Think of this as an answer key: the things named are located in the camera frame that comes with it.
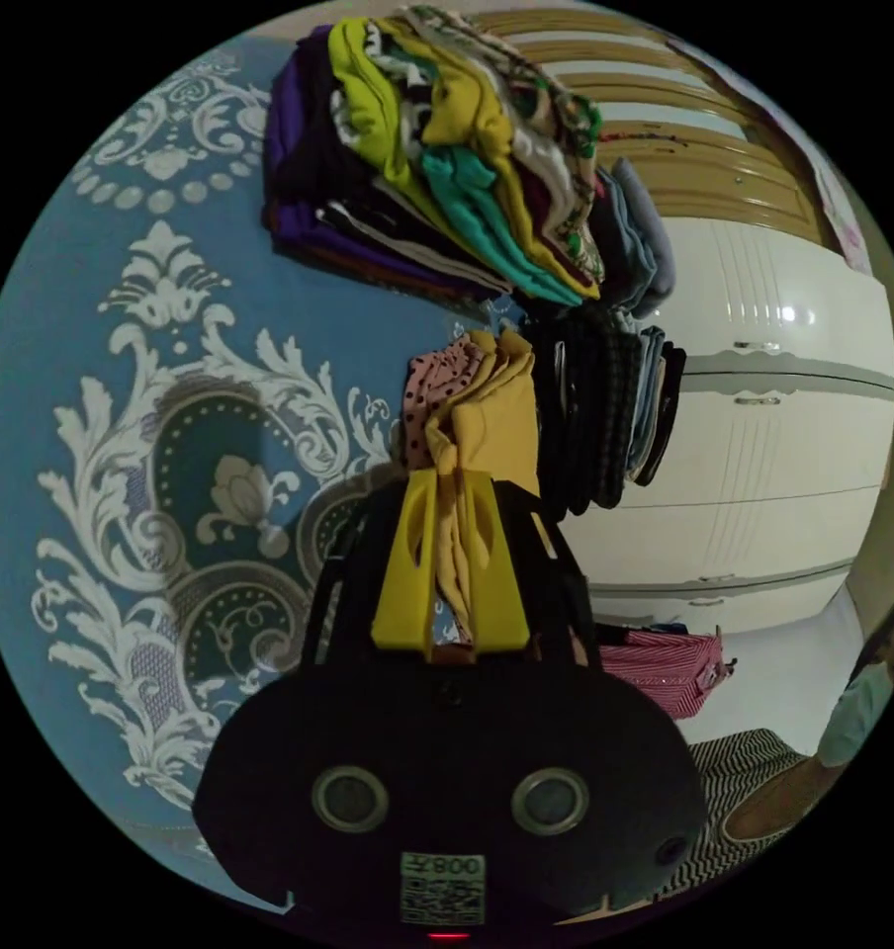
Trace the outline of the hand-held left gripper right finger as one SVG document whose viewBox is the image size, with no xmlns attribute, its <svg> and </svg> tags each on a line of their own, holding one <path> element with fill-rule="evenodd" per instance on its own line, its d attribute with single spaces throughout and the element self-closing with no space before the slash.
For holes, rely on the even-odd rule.
<svg viewBox="0 0 894 949">
<path fill-rule="evenodd" d="M 468 560 L 474 653 L 522 651 L 529 626 L 490 476 L 464 474 L 463 498 L 461 543 Z"/>
</svg>

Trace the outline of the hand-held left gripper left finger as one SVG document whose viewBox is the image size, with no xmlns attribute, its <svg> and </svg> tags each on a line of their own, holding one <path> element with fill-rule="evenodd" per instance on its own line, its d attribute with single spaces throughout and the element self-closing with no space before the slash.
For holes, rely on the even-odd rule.
<svg viewBox="0 0 894 949">
<path fill-rule="evenodd" d="M 381 650 L 432 654 L 437 486 L 434 468 L 412 471 L 404 484 L 371 630 Z"/>
</svg>

